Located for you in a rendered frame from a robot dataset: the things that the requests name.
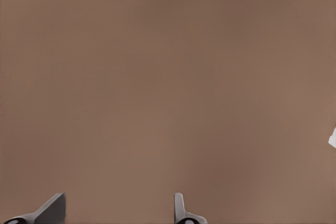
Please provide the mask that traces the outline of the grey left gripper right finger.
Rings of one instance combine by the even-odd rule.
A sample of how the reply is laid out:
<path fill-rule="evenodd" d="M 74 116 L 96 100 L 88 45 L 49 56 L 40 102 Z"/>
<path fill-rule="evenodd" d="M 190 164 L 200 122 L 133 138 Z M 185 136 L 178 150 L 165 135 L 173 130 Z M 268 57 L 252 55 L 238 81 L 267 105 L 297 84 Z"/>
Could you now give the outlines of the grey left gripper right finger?
<path fill-rule="evenodd" d="M 207 220 L 186 211 L 183 194 L 174 193 L 174 224 L 207 224 Z"/>

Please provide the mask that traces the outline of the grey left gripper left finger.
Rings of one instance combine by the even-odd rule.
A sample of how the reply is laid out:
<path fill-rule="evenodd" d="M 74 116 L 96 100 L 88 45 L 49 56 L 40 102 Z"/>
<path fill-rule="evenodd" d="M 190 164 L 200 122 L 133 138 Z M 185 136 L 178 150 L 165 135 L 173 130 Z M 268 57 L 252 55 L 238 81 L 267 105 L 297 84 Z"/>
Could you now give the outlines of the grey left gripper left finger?
<path fill-rule="evenodd" d="M 66 218 L 66 195 L 56 193 L 36 211 L 13 217 L 3 224 L 64 224 Z"/>

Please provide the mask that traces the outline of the white egg box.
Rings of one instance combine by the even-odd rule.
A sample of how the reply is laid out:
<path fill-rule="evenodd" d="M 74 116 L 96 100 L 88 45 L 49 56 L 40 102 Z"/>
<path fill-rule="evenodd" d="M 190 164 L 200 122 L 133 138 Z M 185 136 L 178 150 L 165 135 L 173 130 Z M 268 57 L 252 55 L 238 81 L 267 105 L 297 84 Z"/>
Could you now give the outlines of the white egg box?
<path fill-rule="evenodd" d="M 328 144 L 336 149 L 336 127 L 334 128 L 331 136 L 329 137 Z"/>

